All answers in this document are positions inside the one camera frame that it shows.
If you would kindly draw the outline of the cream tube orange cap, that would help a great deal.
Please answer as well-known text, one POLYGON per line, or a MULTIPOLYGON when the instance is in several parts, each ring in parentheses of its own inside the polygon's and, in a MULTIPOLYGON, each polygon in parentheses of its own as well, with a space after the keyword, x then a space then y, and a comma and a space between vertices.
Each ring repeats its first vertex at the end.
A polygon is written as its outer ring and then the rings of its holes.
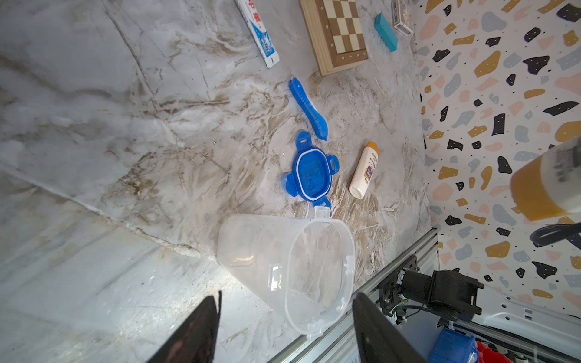
POLYGON ((516 207, 530 221, 580 212, 580 137, 555 146, 511 177, 516 207))

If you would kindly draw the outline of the blue container lid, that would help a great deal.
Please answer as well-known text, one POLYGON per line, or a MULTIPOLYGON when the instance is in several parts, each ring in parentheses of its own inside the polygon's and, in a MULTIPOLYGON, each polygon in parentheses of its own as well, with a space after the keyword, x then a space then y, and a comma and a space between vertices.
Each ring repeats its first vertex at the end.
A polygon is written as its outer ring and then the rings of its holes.
POLYGON ((301 130, 295 145, 297 155, 292 170, 282 179, 284 190, 293 198, 301 197, 314 207, 328 207, 327 198, 333 176, 340 171, 340 162, 335 155, 328 155, 312 142, 309 132, 301 130))

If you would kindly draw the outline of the clear plastic container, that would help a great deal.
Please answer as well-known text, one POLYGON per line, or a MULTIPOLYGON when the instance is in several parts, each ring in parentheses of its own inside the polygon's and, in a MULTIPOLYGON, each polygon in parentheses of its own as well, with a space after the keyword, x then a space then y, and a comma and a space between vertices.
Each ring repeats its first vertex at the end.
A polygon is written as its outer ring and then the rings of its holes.
POLYGON ((219 230, 217 259, 299 334, 320 337, 346 312, 356 270, 351 230, 328 207, 312 218, 240 214, 219 230))

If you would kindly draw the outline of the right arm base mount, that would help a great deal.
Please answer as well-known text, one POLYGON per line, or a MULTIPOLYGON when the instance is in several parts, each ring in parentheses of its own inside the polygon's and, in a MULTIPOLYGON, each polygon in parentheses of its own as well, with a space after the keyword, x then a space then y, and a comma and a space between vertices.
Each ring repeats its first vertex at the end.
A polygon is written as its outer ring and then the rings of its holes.
POLYGON ((432 313, 441 322, 470 322, 482 313, 477 305, 484 285, 454 270, 419 272, 417 258, 410 256, 378 285, 379 304, 386 316, 410 309, 432 313))

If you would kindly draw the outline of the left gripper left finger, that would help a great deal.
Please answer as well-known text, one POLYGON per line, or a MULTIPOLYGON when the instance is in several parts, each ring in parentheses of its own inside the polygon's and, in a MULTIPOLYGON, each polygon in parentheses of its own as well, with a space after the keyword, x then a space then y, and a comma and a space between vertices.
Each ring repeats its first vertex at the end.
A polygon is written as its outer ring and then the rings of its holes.
POLYGON ((206 296, 148 362, 213 362, 221 311, 222 291, 206 296))

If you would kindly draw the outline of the white bottle orange cap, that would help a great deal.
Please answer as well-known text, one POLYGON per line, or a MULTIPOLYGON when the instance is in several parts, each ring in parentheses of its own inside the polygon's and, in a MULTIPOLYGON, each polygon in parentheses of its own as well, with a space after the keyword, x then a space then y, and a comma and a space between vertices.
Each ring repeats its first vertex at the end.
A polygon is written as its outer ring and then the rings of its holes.
POLYGON ((349 192, 354 198, 360 200, 364 198, 378 164, 380 154, 381 151, 375 142, 368 142, 363 148, 349 186, 349 192))

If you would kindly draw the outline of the white blue toothpaste tube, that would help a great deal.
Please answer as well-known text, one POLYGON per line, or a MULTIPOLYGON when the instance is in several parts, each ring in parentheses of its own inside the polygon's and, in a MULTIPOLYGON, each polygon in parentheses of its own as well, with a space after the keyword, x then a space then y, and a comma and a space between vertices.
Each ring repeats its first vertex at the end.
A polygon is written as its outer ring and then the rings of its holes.
POLYGON ((252 0, 235 0, 268 69, 280 62, 278 52, 252 0))

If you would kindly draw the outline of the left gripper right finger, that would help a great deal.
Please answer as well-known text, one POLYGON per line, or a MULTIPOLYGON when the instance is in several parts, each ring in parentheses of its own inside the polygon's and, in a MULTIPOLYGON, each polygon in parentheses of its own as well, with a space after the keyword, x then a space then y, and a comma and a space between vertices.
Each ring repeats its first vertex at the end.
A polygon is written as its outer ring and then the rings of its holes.
POLYGON ((367 295, 355 295, 352 311, 361 362, 427 362, 367 295))

